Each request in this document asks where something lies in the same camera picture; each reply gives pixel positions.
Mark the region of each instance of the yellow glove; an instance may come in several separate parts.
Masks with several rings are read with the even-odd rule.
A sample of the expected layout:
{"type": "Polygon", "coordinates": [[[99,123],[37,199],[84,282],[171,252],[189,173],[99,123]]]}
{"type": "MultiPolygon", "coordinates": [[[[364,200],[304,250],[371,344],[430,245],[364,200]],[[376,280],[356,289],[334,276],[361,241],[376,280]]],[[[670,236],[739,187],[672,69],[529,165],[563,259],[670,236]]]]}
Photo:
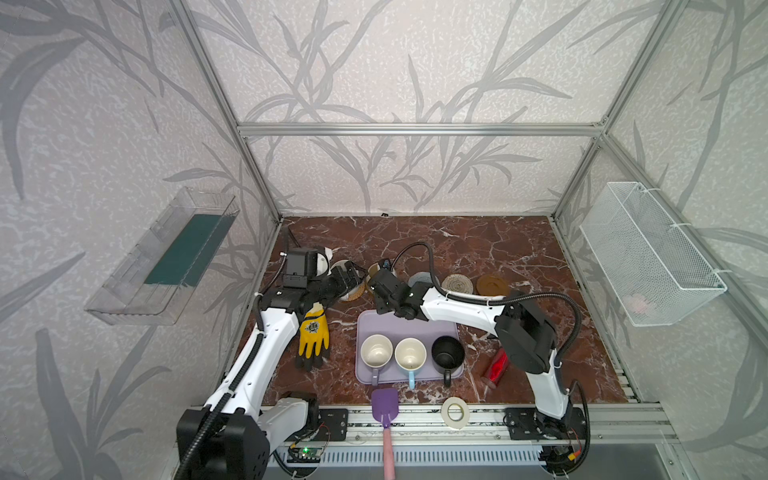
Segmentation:
{"type": "Polygon", "coordinates": [[[299,355],[296,357],[296,367],[309,372],[313,366],[323,366],[323,357],[329,356],[326,312],[320,303],[315,302],[299,326],[299,355]]]}

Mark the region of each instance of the purple tray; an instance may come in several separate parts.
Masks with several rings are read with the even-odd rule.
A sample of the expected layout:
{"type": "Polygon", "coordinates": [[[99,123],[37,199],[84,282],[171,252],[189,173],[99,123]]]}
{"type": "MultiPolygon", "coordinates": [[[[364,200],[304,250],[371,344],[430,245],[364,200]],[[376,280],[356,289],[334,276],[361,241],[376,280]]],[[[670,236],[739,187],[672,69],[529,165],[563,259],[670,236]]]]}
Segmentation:
{"type": "MultiPolygon", "coordinates": [[[[357,317],[357,347],[355,354],[355,376],[365,384],[370,385],[373,377],[373,370],[367,366],[360,357],[360,346],[362,342],[371,335],[381,334],[389,338],[392,342],[392,348],[397,347],[397,343],[402,339],[413,337],[419,339],[427,348],[427,361],[418,373],[416,373],[416,382],[424,380],[442,380],[442,374],[435,370],[435,364],[432,362],[432,344],[440,336],[452,336],[458,339],[458,330],[453,322],[443,320],[433,320],[425,322],[424,320],[413,319],[406,320],[395,316],[394,313],[385,313],[379,315],[375,310],[366,310],[357,317]]],[[[458,367],[451,378],[456,379],[464,373],[464,365],[458,367]]],[[[384,368],[379,371],[379,383],[407,382],[408,376],[397,366],[395,355],[384,368]]]]}

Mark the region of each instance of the spatula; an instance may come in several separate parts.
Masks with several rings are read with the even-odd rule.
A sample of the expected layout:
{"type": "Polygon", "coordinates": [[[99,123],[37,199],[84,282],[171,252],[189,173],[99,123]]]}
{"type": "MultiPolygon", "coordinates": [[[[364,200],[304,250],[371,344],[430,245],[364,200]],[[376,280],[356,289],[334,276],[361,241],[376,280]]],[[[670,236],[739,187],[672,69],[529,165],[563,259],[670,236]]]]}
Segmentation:
{"type": "Polygon", "coordinates": [[[384,427],[384,480],[395,480],[395,454],[389,424],[399,412],[396,389],[378,389],[371,395],[373,418],[384,427]]]}

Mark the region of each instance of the black mug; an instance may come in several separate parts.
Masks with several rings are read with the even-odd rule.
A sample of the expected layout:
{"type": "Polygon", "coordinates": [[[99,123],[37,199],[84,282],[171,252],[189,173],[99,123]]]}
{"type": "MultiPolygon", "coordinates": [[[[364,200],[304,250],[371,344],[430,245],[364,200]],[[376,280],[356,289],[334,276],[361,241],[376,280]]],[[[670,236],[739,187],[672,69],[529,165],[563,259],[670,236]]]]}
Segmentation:
{"type": "Polygon", "coordinates": [[[442,373],[442,382],[451,386],[451,373],[464,362],[464,347],[452,336],[441,336],[432,344],[432,361],[442,373]]]}

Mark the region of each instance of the wallpaper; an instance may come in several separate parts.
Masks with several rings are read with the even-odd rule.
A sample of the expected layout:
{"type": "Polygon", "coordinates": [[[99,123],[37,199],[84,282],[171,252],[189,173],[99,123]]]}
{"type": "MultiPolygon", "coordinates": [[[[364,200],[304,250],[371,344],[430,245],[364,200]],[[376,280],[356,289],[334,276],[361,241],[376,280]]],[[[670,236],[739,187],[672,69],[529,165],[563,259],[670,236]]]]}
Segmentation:
{"type": "MultiPolygon", "coordinates": [[[[663,3],[189,1],[241,123],[599,121],[663,3]]],[[[249,140],[286,214],[548,214],[587,143],[249,140]]]]}
{"type": "Polygon", "coordinates": [[[163,2],[8,0],[0,30],[0,478],[158,478],[273,223],[163,2]],[[182,186],[241,212],[176,325],[87,314],[182,186]]]}
{"type": "Polygon", "coordinates": [[[692,3],[611,133],[768,311],[768,3],[692,3]]]}
{"type": "Polygon", "coordinates": [[[269,137],[251,150],[291,214],[548,214],[585,137],[269,137]],[[444,155],[444,152],[458,152],[444,155]]]}
{"type": "MultiPolygon", "coordinates": [[[[768,356],[722,299],[671,326],[637,328],[579,226],[609,181],[628,181],[604,152],[557,223],[585,287],[645,402],[661,402],[702,480],[757,480],[768,468],[768,356]]],[[[665,188],[665,178],[659,187],[665,188]]]]}

